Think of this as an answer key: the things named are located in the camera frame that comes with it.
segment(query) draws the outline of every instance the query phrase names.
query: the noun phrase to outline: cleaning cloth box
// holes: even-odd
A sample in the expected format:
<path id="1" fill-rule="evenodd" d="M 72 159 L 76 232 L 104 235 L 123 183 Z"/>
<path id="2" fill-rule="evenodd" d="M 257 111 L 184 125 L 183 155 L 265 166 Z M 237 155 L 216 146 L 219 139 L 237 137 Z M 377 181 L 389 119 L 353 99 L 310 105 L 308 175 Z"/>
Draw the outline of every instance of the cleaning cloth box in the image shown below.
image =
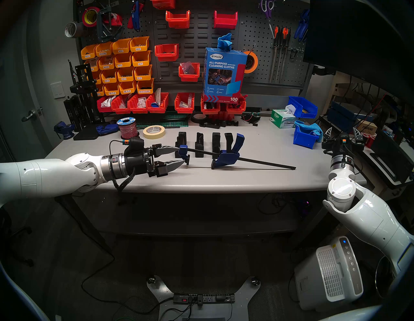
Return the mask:
<path id="1" fill-rule="evenodd" d="M 217 48 L 206 48 L 203 72 L 204 101 L 237 103 L 247 55 L 231 49 L 231 34 L 220 37 Z"/>

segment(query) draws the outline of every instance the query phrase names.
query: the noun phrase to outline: black monitor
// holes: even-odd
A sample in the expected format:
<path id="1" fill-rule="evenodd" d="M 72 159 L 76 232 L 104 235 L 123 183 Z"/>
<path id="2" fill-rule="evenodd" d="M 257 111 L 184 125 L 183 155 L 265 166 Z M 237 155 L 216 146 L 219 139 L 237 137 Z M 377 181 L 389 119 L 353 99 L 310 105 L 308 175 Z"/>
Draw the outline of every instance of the black monitor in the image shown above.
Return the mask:
<path id="1" fill-rule="evenodd" d="M 407 0 L 310 0 L 304 60 L 414 104 L 414 10 Z"/>

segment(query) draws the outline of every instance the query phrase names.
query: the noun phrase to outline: red tape roll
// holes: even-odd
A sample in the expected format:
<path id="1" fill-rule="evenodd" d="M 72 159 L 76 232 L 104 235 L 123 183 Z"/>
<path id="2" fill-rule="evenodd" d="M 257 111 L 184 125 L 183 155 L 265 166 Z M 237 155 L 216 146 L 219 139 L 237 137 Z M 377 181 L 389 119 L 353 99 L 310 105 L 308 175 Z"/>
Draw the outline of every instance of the red tape roll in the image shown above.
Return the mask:
<path id="1" fill-rule="evenodd" d="M 86 27 L 95 27 L 96 26 L 96 19 L 98 16 L 99 8 L 97 7 L 89 7 L 85 9 L 82 15 L 82 22 Z"/>

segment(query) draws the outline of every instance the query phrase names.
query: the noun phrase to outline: white air purifier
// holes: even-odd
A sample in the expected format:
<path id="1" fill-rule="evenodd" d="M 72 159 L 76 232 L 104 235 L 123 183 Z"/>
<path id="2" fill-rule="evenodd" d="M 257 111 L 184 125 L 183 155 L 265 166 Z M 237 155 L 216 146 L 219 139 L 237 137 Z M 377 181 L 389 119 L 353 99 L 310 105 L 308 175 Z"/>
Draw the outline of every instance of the white air purifier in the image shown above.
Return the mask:
<path id="1" fill-rule="evenodd" d="M 334 309 L 363 293 L 358 263 L 345 236 L 333 239 L 298 264 L 295 282 L 303 310 Z"/>

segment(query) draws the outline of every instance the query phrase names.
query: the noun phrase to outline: gray pegboard wall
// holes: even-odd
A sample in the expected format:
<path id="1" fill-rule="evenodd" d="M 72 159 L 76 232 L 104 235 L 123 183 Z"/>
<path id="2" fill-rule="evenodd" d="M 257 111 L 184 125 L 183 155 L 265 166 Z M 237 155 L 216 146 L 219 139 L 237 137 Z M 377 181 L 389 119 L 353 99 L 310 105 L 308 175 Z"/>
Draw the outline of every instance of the gray pegboard wall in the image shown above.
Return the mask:
<path id="1" fill-rule="evenodd" d="M 153 8 L 151 1 L 147 0 L 141 13 L 141 30 L 136 32 L 128 29 L 127 24 L 131 15 L 132 0 L 119 0 L 119 4 L 113 7 L 113 12 L 123 18 L 124 31 L 121 38 L 133 38 L 137 36 L 149 36 L 149 49 L 151 53 L 151 64 L 153 66 L 153 78 L 156 84 L 189 84 L 181 82 L 178 76 L 178 66 L 181 62 L 192 61 L 200 63 L 200 74 L 203 71 L 205 47 L 216 47 L 217 38 L 232 33 L 233 49 L 240 51 L 251 50 L 256 43 L 254 53 L 258 56 L 258 67 L 251 74 L 245 74 L 244 82 L 251 85 L 269 84 L 270 68 L 272 65 L 273 49 L 271 44 L 273 37 L 270 33 L 268 21 L 265 14 L 259 9 L 259 0 L 176 0 L 176 8 L 169 10 L 173 14 L 191 11 L 190 28 L 174 29 L 168 27 L 165 21 L 165 10 Z M 79 10 L 79 21 L 86 5 Z M 291 28 L 291 39 L 289 46 L 304 49 L 304 44 L 293 39 L 299 21 L 299 15 L 309 8 L 309 4 L 299 0 L 276 1 L 272 11 L 271 25 L 274 28 Z M 234 30 L 214 29 L 214 10 L 220 14 L 234 14 L 238 12 L 238 21 Z M 97 43 L 96 28 L 90 28 L 89 36 L 82 39 L 82 45 Z M 159 62 L 154 55 L 154 46 L 164 43 L 179 44 L 179 58 L 175 62 Z M 281 81 L 275 84 L 277 69 L 282 69 L 285 49 L 278 49 L 276 63 L 272 78 L 273 85 L 281 85 L 288 88 L 303 88 L 308 63 L 303 62 L 303 52 L 298 52 L 294 59 L 289 58 L 290 50 L 287 51 L 284 72 Z"/>

